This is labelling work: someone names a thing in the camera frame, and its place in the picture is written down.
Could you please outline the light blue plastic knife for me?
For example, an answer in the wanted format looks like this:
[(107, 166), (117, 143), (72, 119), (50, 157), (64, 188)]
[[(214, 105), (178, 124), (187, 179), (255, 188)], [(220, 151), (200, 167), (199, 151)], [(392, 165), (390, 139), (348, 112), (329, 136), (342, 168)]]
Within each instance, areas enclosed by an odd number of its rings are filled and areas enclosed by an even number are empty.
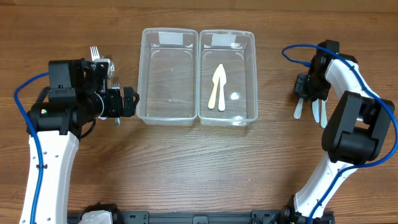
[(312, 113), (316, 123), (320, 122), (319, 99), (312, 102)]

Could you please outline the pale blue plastic knife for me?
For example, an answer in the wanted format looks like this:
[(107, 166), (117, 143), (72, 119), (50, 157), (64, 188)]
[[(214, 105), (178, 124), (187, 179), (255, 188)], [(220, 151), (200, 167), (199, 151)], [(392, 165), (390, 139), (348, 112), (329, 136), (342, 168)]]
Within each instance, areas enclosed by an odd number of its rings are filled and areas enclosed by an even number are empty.
[(303, 98), (299, 98), (295, 111), (294, 111), (294, 118), (295, 119), (300, 119), (302, 115), (302, 107), (303, 107)]

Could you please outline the white plastic knife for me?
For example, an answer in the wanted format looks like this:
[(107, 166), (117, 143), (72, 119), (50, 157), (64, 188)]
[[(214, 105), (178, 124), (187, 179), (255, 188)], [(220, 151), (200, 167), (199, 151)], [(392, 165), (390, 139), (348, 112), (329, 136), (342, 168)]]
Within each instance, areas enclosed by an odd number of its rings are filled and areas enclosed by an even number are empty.
[(224, 97), (224, 86), (226, 85), (226, 72), (224, 70), (223, 64), (219, 65), (220, 67), (220, 92), (219, 92), (219, 101), (218, 101), (218, 110), (223, 112), (226, 108), (225, 105), (225, 97)]

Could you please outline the yellow plastic knife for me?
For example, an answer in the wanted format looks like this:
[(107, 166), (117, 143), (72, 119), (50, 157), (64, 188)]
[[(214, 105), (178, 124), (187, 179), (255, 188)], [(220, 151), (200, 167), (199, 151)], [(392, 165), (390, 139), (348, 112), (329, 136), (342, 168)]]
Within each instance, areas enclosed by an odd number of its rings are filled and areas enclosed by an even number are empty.
[(210, 109), (210, 110), (215, 108), (216, 93), (217, 93), (217, 89), (218, 89), (218, 82), (220, 80), (222, 68), (223, 68), (223, 65), (219, 64), (213, 74), (213, 77), (212, 77), (213, 89), (211, 91), (210, 99), (208, 101), (208, 109)]

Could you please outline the mint green plastic knife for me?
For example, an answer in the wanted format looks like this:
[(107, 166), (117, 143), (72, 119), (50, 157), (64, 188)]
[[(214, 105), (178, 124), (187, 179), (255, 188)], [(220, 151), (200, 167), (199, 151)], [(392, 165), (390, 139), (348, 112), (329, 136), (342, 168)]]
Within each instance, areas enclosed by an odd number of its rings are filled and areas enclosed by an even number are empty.
[(327, 115), (326, 115), (326, 101), (321, 100), (321, 115), (320, 115), (320, 126), (322, 128), (326, 128), (328, 123)]

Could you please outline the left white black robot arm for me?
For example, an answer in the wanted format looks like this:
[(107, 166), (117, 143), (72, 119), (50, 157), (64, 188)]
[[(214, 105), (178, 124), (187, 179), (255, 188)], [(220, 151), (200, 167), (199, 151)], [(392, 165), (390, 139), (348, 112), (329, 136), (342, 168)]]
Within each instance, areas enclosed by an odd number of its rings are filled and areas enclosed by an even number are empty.
[(136, 112), (139, 94), (121, 88), (109, 58), (53, 60), (49, 86), (39, 93), (29, 111), (14, 94), (29, 133), (30, 165), (21, 223), (66, 223), (70, 176), (80, 141), (97, 119)]

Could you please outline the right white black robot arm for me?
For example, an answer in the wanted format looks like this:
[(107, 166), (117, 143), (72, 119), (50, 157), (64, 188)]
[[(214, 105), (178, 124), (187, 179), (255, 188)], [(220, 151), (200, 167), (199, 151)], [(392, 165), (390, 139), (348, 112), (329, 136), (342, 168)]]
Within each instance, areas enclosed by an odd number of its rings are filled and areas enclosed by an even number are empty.
[(380, 98), (364, 81), (354, 57), (318, 49), (295, 83), (299, 100), (325, 101), (334, 89), (339, 102), (322, 135), (320, 163), (292, 198), (284, 219), (318, 223), (343, 182), (358, 169), (386, 162), (397, 150), (378, 159), (389, 126), (397, 126), (393, 102)]

